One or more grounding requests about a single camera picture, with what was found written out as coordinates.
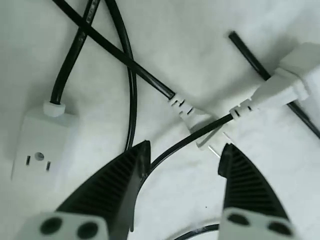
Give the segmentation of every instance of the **white surface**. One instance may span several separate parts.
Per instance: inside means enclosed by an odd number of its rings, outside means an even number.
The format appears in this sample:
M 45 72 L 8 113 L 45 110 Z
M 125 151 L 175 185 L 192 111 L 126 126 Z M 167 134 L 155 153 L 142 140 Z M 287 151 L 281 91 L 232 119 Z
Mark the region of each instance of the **white surface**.
M 51 117 L 41 105 L 30 109 L 19 133 L 12 180 L 39 192 L 59 190 L 74 160 L 77 135 L 75 115 Z
M 137 62 L 195 107 L 220 117 L 262 83 L 227 39 L 228 31 L 238 31 L 269 71 L 297 43 L 320 43 L 318 0 L 117 2 Z M 83 13 L 85 0 L 70 3 Z M 93 26 L 119 46 L 107 12 L 101 1 Z M 49 98 L 77 28 L 50 0 L 1 1 L 0 20 L 0 238 L 11 240 L 26 217 L 54 210 L 122 152 L 129 87 L 126 68 L 88 38 L 62 99 L 80 120 L 75 165 L 65 187 L 53 194 L 11 183 L 23 115 Z M 154 160 L 188 130 L 140 78 L 138 94 L 135 143 L 150 140 Z M 320 140 L 286 106 L 252 116 L 249 123 L 232 123 L 227 133 L 267 177 L 304 239 L 318 239 Z M 225 187 L 218 161 L 194 143 L 166 160 L 140 192 L 129 239 L 170 240 L 218 221 Z
M 39 228 L 51 218 L 61 219 L 62 224 L 58 231 L 44 236 Z M 43 212 L 28 218 L 14 240 L 79 240 L 78 229 L 86 223 L 95 223 L 98 227 L 91 240 L 109 240 L 107 224 L 102 217 L 61 212 Z

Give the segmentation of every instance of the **white connector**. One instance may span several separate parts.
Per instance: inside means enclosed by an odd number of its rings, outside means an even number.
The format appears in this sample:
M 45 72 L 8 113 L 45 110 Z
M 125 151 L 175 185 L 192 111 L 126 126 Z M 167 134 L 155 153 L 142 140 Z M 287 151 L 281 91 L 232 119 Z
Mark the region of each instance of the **white connector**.
M 319 78 L 320 44 L 301 44 L 280 61 L 274 75 L 251 98 L 232 108 L 230 113 L 236 120 L 254 110 L 281 107 L 295 100 L 303 102 L 309 96 L 318 95 L 315 86 Z
M 71 164 L 78 119 L 64 104 L 45 102 L 24 116 L 12 180 L 30 188 L 52 190 Z
M 217 120 L 217 118 L 212 116 L 211 114 L 193 107 L 192 105 L 187 103 L 183 97 L 181 97 L 178 94 L 176 94 L 169 101 L 169 104 L 175 110 L 175 112 L 179 115 L 179 117 L 182 118 L 190 134 L 194 133 L 195 131 Z M 219 129 L 220 127 L 198 138 L 196 140 L 197 147 L 200 149 L 203 149 L 204 147 L 208 147 L 209 146 L 208 141 L 213 137 L 213 135 Z

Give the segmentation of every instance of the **outlet socket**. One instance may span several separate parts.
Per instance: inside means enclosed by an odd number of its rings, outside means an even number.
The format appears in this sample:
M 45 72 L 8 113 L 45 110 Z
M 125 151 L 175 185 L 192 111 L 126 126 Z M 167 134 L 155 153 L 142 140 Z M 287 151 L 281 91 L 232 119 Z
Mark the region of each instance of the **outlet socket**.
M 20 131 L 12 180 L 29 188 L 59 186 L 73 159 L 77 126 L 74 115 L 48 116 L 41 106 L 29 110 Z

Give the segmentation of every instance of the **black cable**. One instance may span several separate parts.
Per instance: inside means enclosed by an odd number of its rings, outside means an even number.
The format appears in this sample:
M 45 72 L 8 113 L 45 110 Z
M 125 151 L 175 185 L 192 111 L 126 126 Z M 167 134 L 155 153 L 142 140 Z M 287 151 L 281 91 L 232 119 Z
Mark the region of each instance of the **black cable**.
M 253 55 L 253 53 L 249 50 L 246 44 L 241 40 L 239 35 L 232 31 L 229 34 L 229 39 L 233 42 L 233 44 L 239 49 L 245 59 L 249 62 L 249 64 L 253 67 L 253 69 L 260 75 L 260 77 L 267 81 L 271 78 L 271 75 L 267 72 L 267 70 L 262 66 L 262 64 L 257 60 L 257 58 Z M 317 127 L 311 122 L 309 117 L 305 114 L 305 112 L 294 102 L 290 102 L 287 104 L 289 108 L 304 122 L 305 125 L 320 139 L 320 131 Z
M 100 0 L 88 0 L 86 4 L 83 19 L 88 25 L 91 25 L 94 20 L 99 2 Z M 81 27 L 79 27 L 71 44 L 70 50 L 64 59 L 58 76 L 56 77 L 51 93 L 50 103 L 60 105 L 61 97 L 65 89 L 68 77 L 76 63 L 76 60 L 80 54 L 82 47 L 84 46 L 86 39 L 87 34 L 81 29 Z
M 168 99 L 175 96 L 175 92 L 168 88 L 165 84 L 159 81 L 151 73 L 145 70 L 142 66 L 131 60 L 121 50 L 114 46 L 110 41 L 105 39 L 99 32 L 87 24 L 82 17 L 64 0 L 52 0 L 78 27 L 81 27 L 88 36 L 96 41 L 101 47 L 108 51 L 111 55 L 117 58 L 120 62 L 129 67 L 132 71 L 143 78 L 147 83 L 165 95 Z
M 207 126 L 204 126 L 203 128 L 200 128 L 199 130 L 195 131 L 194 133 L 190 134 L 186 138 L 182 139 L 169 149 L 167 149 L 164 153 L 162 153 L 160 156 L 158 156 L 152 163 L 150 167 L 149 175 L 146 176 L 143 181 L 141 182 L 141 187 L 147 180 L 147 178 L 150 176 L 150 174 L 161 164 L 166 160 L 168 157 L 170 157 L 172 154 L 174 154 L 176 151 L 182 149 L 184 146 L 188 145 L 189 143 L 193 142 L 194 140 L 202 137 L 203 135 L 206 135 L 207 133 L 221 127 L 222 125 L 230 122 L 233 119 L 231 114 L 228 114 L 210 124 Z
M 125 23 L 122 19 L 121 13 L 117 6 L 117 3 L 115 0 L 105 0 L 105 3 L 109 9 L 114 26 L 119 35 L 123 52 L 130 59 L 133 60 L 134 55 L 132 53 L 129 37 L 125 27 Z M 129 67 L 127 68 L 127 71 L 128 71 L 129 89 L 130 89 L 130 110 L 129 110 L 128 134 L 126 137 L 124 151 L 131 148 L 134 142 L 136 123 L 137 123 L 137 101 L 138 101 L 137 76 Z
M 189 232 L 175 238 L 174 240 L 187 240 L 187 239 L 193 238 L 195 236 L 198 236 L 200 234 L 214 232 L 217 230 L 219 230 L 219 224 L 208 225 L 208 226 L 198 228 L 196 230 L 189 231 Z

